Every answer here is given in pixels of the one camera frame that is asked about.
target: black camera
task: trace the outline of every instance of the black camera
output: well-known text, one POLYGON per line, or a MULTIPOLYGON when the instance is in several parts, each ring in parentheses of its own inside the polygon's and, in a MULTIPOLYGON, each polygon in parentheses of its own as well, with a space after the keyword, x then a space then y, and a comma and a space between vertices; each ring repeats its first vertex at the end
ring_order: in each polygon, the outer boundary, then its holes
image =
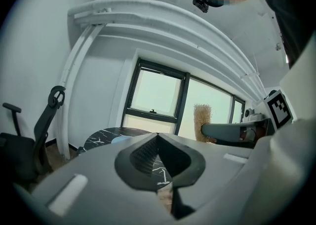
POLYGON ((208 12, 208 5, 203 0, 193 0, 193 5, 197 6, 203 13, 208 12))

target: office chair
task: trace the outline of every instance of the office chair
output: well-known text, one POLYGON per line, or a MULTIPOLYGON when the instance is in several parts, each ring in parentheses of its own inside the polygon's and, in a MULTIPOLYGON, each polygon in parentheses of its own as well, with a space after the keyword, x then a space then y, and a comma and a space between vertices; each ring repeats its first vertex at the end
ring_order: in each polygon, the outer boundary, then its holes
POLYGON ((17 182, 31 182, 38 175, 51 171, 46 151, 45 141, 48 137, 48 128, 57 112, 63 105, 65 100, 65 88, 63 86, 55 86, 52 88, 48 96, 48 104, 41 114, 39 120, 34 127, 35 141, 32 138, 22 137, 17 113, 21 109, 8 103, 4 103, 3 107, 11 110, 14 127, 17 135, 1 133, 1 149, 8 164, 11 166, 13 179, 17 182))

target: black marble tabletop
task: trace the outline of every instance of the black marble tabletop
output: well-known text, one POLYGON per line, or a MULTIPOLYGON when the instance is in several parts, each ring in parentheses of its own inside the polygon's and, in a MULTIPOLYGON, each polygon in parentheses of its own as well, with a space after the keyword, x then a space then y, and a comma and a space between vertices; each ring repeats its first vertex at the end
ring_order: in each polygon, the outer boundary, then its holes
MULTIPOLYGON (((79 147, 77 155, 80 155, 81 153, 84 153, 98 146, 108 145, 112 142, 114 138, 119 136, 134 137, 148 133, 150 132, 141 129, 125 127, 102 129, 92 134, 85 141, 83 147, 79 147)), ((154 162, 152 179, 154 182, 156 182, 157 189, 163 188, 164 186, 168 185, 172 180, 164 164, 160 160, 159 156, 157 156, 154 162)))

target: black window frame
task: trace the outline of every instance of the black window frame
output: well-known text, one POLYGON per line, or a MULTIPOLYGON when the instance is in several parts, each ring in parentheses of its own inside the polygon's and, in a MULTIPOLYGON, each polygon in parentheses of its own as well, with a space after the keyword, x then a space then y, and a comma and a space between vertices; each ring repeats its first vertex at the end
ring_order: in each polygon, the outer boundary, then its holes
POLYGON ((240 121, 243 119, 244 110, 245 110, 245 101, 242 100, 241 98, 237 97, 236 95, 234 95, 234 94, 226 91, 225 89, 223 89, 223 88, 221 88, 213 83, 210 83, 204 79, 193 76, 188 72, 182 72, 182 71, 179 71, 179 70, 171 68, 171 67, 167 67, 167 66, 164 66, 161 64, 157 64, 157 63, 154 63, 151 61, 147 61, 147 60, 138 58, 137 63, 136 63, 136 67, 135 67, 135 70, 134 70, 134 73, 133 73, 133 76, 131 79, 131 83, 130 83, 130 86, 128 89, 125 105, 124 105, 124 110, 123 110, 122 119, 121 119, 121 127, 123 127, 125 115, 129 114, 129 115, 133 115, 133 116, 137 116, 137 117, 141 117, 141 118, 174 123, 175 124, 174 134, 178 135, 179 130, 180 130, 180 126, 181 126, 181 122, 182 122, 184 109, 185 109, 185 104, 186 104, 187 94, 188 94, 188 89, 189 89, 189 83, 190 83, 191 78, 196 80, 196 81, 199 81, 201 83, 207 84, 207 85, 209 85, 217 90, 220 90, 221 92, 224 92, 232 97, 232 104, 231 104, 231 108, 230 108, 231 111, 230 111, 228 123, 232 123, 232 121, 233 121, 233 115, 234 115, 236 101, 240 102, 242 104, 242 108, 241 108, 242 114, 241 114, 240 121), (146 70, 148 72, 163 74, 163 75, 167 75, 167 76, 174 77, 177 79, 181 79, 181 86, 180 86, 178 102, 177 102, 174 117, 162 115, 162 114, 158 114, 158 113, 153 113, 153 112, 146 112, 146 111, 142 111, 142 110, 132 109, 130 107, 132 100, 133 100, 133 96, 134 96, 136 84, 138 81, 139 73, 141 70, 146 70))
POLYGON ((189 81, 190 81, 190 73, 182 72, 171 67, 167 67, 161 64, 157 64, 154 62, 150 62, 150 61, 138 58, 137 63, 136 63, 136 68, 134 70, 132 80, 129 86, 129 90, 127 93, 126 102, 124 105, 124 110, 123 110, 123 115, 122 115, 122 120, 121 120, 121 127, 123 127, 125 115, 129 114, 129 115, 133 115, 133 116, 137 116, 141 118, 174 123, 175 124, 174 134, 178 135, 181 122, 182 122, 185 102, 187 99, 189 81), (157 74, 163 74, 163 75, 181 80, 181 86, 180 86, 180 91, 179 91, 179 96, 178 96, 178 101, 177 101, 174 116, 162 115, 159 113, 146 112, 146 111, 131 108, 131 103, 133 100, 136 84, 137 84, 139 73, 141 70, 145 70, 145 71, 153 72, 157 74))

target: ceiling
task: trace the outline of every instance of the ceiling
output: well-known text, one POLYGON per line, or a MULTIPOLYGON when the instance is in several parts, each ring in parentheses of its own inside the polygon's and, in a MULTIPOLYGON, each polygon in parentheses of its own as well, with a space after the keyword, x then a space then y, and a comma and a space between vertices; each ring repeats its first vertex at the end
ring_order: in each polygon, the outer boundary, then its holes
POLYGON ((273 11, 265 0, 247 0, 237 5, 201 12, 192 0, 160 0, 186 9, 225 33, 258 68, 265 87, 278 86, 288 72, 285 52, 273 11))

